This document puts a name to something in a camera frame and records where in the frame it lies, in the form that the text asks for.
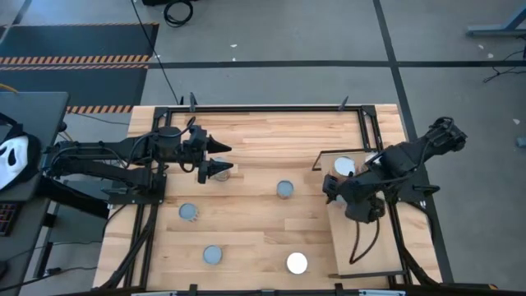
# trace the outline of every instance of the metal puck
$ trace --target metal puck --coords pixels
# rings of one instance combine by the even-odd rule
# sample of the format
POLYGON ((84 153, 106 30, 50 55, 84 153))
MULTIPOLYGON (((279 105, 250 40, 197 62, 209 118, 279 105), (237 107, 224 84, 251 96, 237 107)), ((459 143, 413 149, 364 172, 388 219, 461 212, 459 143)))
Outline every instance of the metal puck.
POLYGON ((300 252, 294 252, 288 255, 287 268, 295 275, 301 275, 307 270, 307 258, 300 252))
POLYGON ((280 181, 278 183, 277 192, 279 197, 283 199, 289 198, 293 195, 294 185, 292 184, 292 182, 287 180, 280 181))
POLYGON ((203 252, 203 260, 211 265, 217 265, 221 261, 222 256, 223 251, 221 251, 221 248, 214 245, 205 247, 203 252))
POLYGON ((179 217, 186 221, 195 221, 197 219, 197 207, 191 203, 182 204, 179 207, 179 217))
POLYGON ((356 173, 354 168, 354 160, 351 160, 347 156, 339 157, 335 160, 335 171, 341 176, 348 177, 349 173, 356 173))
MULTIPOLYGON (((227 160, 224 159, 223 157, 216 157, 214 158, 214 161, 227 162, 227 160)), ((223 172, 219 172, 215 174, 214 176, 212 176, 212 178, 214 178, 217 181, 224 182, 228 180, 228 178, 230 178, 230 169, 225 169, 223 172)))

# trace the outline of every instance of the wooden tabletop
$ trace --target wooden tabletop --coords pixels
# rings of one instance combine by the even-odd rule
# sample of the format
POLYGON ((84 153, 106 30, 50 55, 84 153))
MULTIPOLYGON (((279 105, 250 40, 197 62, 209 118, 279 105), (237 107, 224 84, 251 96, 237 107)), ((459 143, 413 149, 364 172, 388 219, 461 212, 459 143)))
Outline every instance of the wooden tabletop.
MULTIPOLYGON (((136 106, 129 136, 151 129, 154 106, 136 106)), ((376 105, 385 146, 405 140, 395 104, 376 105)), ((221 156, 234 163, 226 182, 197 183, 196 172, 168 169, 164 204, 159 208, 148 290, 198 289, 345 289, 385 288, 385 277, 336 280, 338 273, 330 222, 321 192, 321 172, 311 167, 321 150, 360 149, 358 118, 348 112, 177 113, 173 125, 184 126, 191 116, 233 148, 221 156), (281 180, 294 185, 288 200, 276 196, 281 180), (185 202, 199 210, 196 222, 178 217, 185 202), (223 258, 216 266, 203 262, 206 246, 217 245, 223 258), (285 262, 292 252, 308 260, 307 272, 293 275, 285 262)), ((441 280, 424 214, 397 205, 408 250, 430 277, 441 280)), ((129 205, 109 223, 94 286, 105 282, 128 251, 136 206, 129 205)), ((149 211, 145 210, 145 220, 149 211)), ((133 282, 138 283, 141 258, 133 282)))

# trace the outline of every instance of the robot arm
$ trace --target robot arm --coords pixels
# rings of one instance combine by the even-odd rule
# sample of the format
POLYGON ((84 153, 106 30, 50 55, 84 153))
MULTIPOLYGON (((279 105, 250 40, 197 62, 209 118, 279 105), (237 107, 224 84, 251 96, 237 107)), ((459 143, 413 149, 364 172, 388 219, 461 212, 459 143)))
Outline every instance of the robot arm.
POLYGON ((206 130, 192 123, 189 122, 182 131, 177 127, 161 127, 143 136, 116 143, 59 142, 46 151, 44 171, 50 178, 81 173, 117 181, 124 186, 103 190, 115 204, 142 202, 138 196, 156 196, 146 198, 144 202, 159 201, 164 198, 166 176, 153 172, 150 164, 154 161, 177 163, 186 173, 197 168, 199 183, 205 183, 207 178, 233 167, 230 163, 206 159, 206 152, 227 152, 232 148, 217 142, 212 136, 207 137, 206 130), (181 135, 186 131, 190 132, 190 138, 181 141, 181 135), (117 160, 120 166, 105 164, 101 160, 117 160), (143 166, 128 169, 132 164, 143 166))
POLYGON ((385 214, 384 201, 376 197, 379 191, 383 191, 385 199, 393 203, 397 202, 401 189, 409 185, 415 191, 438 191, 438 187, 418 187, 412 183, 412 178, 419 167, 432 156, 462 150, 466 138, 452 118, 438 118, 426 135, 416 141, 389 146, 367 161, 367 171, 349 176, 342 183, 327 174, 323 182, 327 203, 340 195, 347 202, 345 215, 349 219, 373 222, 385 214))

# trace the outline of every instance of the desk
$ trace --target desk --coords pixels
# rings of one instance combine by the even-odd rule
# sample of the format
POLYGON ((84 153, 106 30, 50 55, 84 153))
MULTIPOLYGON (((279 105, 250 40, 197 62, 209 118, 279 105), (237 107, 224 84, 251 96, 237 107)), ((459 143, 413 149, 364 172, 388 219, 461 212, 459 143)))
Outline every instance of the desk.
MULTIPOLYGON (((384 146, 405 140, 396 105, 375 107, 384 146)), ((320 290, 334 289, 335 283, 345 289, 386 288, 385 277, 327 276, 337 273, 335 250, 321 172, 311 167, 321 150, 363 148, 357 116, 336 112, 337 106, 317 106, 319 112, 301 112, 298 106, 261 112, 264 108, 197 106, 196 113, 185 113, 188 107, 175 108, 173 125, 182 127, 196 116, 196 124, 233 148, 217 156, 235 165, 228 181, 209 180, 205 185, 197 183, 196 173, 183 173, 177 165, 167 170, 147 289, 188 290, 190 284, 198 284, 199 290, 320 290), (293 197, 285 201, 275 192, 282 179, 294 184, 293 197), (197 205, 197 222, 178 218, 178 207, 185 202, 197 205), (202 261, 203 249, 210 244, 224 252, 217 266, 202 261), (305 274, 286 271, 291 252, 307 256, 305 274)), ((154 111, 152 106, 135 107, 129 136, 149 132, 154 111)), ((405 204, 397 208, 408 250, 432 278, 441 280, 426 217, 405 204)), ((105 282, 127 253, 135 214, 136 206, 128 206, 106 228, 94 286, 105 282)), ((139 253, 133 284, 139 283, 141 259, 139 253)))
MULTIPOLYGON (((39 138, 42 146, 55 142, 58 129, 66 112, 67 93, 6 93, 0 92, 0 111, 24 124, 24 131, 39 138)), ((3 139, 7 127, 0 127, 3 139)), ((0 260, 31 249, 39 237, 44 216, 48 210, 49 199, 32 198, 39 185, 41 174, 36 174, 30 181, 19 184, 5 192, 0 192, 2 201, 27 201, 21 208, 14 228, 8 237, 0 237, 0 260)), ((33 252, 9 261, 9 271, 0 280, 0 288, 21 283, 24 280, 27 266, 33 252)), ((2 295, 17 295, 20 289, 11 289, 2 295)))

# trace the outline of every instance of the concrete floor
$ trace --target concrete floor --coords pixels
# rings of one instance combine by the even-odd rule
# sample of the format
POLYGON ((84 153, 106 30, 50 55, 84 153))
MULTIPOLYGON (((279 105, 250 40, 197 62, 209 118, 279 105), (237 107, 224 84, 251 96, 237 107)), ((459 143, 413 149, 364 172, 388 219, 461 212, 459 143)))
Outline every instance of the concrete floor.
MULTIPOLYGON (((465 28, 505 21, 524 1, 381 0, 399 61, 498 60, 520 50, 522 40, 464 37, 465 28)), ((0 0, 0 23, 10 23, 21 0, 0 0)), ((156 49, 164 62, 265 60, 386 60, 369 0, 201 0, 191 22, 178 29, 162 21, 162 7, 137 3, 143 21, 161 23, 156 49)), ((135 22, 127 0, 33 0, 22 24, 135 22)), ((526 76, 501 76, 483 84, 490 68, 401 69, 418 134, 439 116, 452 116, 468 134, 466 148, 429 161, 445 245, 457 282, 493 283, 526 290, 526 233, 521 172, 526 151, 514 146, 526 134, 526 76)), ((309 67, 171 69, 178 95, 200 104, 398 103, 388 68, 309 67)), ((149 70, 143 104, 173 104, 160 70, 149 70)), ((129 115, 98 115, 126 122, 129 115)), ((68 115, 78 141, 119 140, 126 127, 68 115), (97 131, 103 128, 104 134, 97 131)), ((62 246, 49 266, 95 266, 98 245, 87 256, 62 246)), ((23 295, 87 290, 94 272, 58 276, 22 290, 23 295)))

